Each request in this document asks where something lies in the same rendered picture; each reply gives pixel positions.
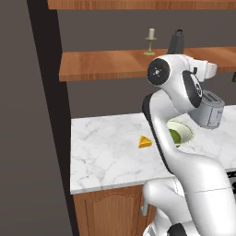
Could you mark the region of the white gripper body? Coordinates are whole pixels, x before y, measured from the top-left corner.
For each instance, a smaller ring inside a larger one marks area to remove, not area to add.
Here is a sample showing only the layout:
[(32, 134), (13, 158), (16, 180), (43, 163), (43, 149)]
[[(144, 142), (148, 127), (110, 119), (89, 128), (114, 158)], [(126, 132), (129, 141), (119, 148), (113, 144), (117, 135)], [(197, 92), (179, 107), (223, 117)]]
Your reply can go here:
[(206, 79), (210, 79), (212, 77), (214, 77), (217, 73), (218, 70), (218, 66), (216, 64), (207, 63), (207, 68), (206, 68)]

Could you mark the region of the dark grey cheese grater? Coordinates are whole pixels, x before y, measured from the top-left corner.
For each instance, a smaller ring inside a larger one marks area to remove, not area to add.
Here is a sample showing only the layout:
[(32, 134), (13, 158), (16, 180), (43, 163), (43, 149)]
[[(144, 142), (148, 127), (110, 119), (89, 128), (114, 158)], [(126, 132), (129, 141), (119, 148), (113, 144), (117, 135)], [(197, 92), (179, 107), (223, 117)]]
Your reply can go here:
[(181, 29), (177, 29), (171, 36), (171, 42), (168, 54), (183, 54), (184, 51), (184, 35)]

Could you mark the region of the white salad bowl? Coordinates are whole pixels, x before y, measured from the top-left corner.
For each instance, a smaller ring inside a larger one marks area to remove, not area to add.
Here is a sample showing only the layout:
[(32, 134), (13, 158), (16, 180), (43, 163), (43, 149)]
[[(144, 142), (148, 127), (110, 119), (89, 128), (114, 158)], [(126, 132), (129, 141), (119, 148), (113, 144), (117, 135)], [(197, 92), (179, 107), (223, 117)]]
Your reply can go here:
[(172, 129), (172, 130), (175, 130), (179, 133), (179, 135), (181, 136), (181, 144), (180, 145), (186, 144), (194, 138), (194, 132), (186, 124), (183, 124), (178, 121), (169, 121), (167, 123), (167, 126), (168, 126), (169, 130)]

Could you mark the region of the yellow cheese wedge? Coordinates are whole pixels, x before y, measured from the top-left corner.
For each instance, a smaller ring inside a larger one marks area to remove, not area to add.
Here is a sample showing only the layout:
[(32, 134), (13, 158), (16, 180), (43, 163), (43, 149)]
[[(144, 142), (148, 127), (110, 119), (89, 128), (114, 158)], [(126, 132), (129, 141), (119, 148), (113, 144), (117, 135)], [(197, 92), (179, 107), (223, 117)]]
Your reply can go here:
[(150, 139), (148, 139), (145, 136), (140, 137), (139, 144), (138, 144), (139, 148), (146, 148), (146, 147), (150, 147), (151, 145), (152, 145), (152, 142)]

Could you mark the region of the wooden cabinet door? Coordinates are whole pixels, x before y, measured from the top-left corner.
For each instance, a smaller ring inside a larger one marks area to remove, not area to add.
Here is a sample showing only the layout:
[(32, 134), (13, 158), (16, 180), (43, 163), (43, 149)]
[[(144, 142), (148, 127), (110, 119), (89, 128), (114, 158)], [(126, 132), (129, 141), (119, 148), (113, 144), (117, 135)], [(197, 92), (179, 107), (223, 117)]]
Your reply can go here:
[(143, 186), (73, 195), (79, 236), (142, 236), (155, 207), (143, 216)]

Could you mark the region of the dark grey fridge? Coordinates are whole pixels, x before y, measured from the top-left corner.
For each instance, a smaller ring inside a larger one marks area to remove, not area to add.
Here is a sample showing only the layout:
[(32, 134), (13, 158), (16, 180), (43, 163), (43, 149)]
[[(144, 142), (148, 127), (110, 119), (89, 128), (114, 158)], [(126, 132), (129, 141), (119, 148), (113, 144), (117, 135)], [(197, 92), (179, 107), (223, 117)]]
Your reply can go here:
[(0, 236), (79, 236), (61, 56), (47, 0), (0, 0)]

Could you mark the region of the grey toaster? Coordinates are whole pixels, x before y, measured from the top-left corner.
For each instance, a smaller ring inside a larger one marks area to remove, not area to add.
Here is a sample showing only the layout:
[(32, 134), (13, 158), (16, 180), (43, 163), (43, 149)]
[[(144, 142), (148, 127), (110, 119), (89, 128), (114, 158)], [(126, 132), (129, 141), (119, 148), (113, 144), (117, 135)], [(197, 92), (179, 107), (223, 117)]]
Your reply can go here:
[(204, 90), (200, 106), (189, 112), (189, 116), (205, 129), (216, 129), (220, 125), (225, 102), (211, 91)]

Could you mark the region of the olive candle holder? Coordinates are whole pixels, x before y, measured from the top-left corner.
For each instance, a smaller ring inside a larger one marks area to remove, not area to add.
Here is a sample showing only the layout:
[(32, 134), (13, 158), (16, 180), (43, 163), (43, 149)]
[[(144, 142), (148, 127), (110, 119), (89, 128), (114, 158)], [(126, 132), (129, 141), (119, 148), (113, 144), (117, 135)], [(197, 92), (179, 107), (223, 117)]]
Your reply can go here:
[(149, 37), (146, 37), (146, 40), (148, 41), (148, 49), (144, 52), (144, 55), (155, 55), (155, 53), (152, 51), (152, 42), (155, 41), (157, 38), (150, 39)]

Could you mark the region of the green lettuce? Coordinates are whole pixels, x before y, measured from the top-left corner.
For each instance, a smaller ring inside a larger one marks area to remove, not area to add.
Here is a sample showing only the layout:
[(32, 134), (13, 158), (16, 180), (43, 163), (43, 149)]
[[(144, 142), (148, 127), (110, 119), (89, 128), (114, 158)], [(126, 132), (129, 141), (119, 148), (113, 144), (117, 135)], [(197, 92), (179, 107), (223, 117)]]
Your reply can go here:
[(179, 133), (175, 130), (172, 130), (172, 129), (170, 129), (170, 133), (171, 133), (171, 137), (172, 137), (174, 143), (176, 145), (180, 145), (181, 144), (181, 136), (179, 135)]

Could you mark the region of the thin wooden shelf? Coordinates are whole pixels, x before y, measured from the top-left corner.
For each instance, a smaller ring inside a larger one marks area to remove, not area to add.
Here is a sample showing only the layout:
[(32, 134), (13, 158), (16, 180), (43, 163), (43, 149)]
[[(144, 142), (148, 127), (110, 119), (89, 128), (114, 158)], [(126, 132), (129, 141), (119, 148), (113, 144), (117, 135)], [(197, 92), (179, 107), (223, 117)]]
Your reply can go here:
[(47, 0), (65, 10), (236, 10), (236, 0)]

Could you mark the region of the thick wooden shelf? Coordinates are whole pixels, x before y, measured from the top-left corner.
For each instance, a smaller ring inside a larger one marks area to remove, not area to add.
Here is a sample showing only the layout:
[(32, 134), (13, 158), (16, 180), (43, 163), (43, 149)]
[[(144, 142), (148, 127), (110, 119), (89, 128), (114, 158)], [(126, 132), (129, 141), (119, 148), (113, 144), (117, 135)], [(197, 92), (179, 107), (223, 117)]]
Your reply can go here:
[[(154, 55), (144, 50), (97, 51), (63, 53), (59, 80), (83, 81), (112, 78), (146, 77), (148, 64), (166, 49), (154, 49)], [(218, 65), (218, 73), (236, 72), (236, 46), (185, 48), (184, 53), (195, 59), (205, 59)]]

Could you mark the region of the black hob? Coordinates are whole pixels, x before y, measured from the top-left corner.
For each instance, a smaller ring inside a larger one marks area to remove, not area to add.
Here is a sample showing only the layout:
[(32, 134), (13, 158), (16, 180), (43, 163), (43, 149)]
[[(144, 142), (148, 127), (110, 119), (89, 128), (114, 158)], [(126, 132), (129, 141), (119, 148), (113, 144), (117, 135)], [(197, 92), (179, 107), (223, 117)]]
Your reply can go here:
[(236, 171), (227, 171), (233, 193), (236, 195)]

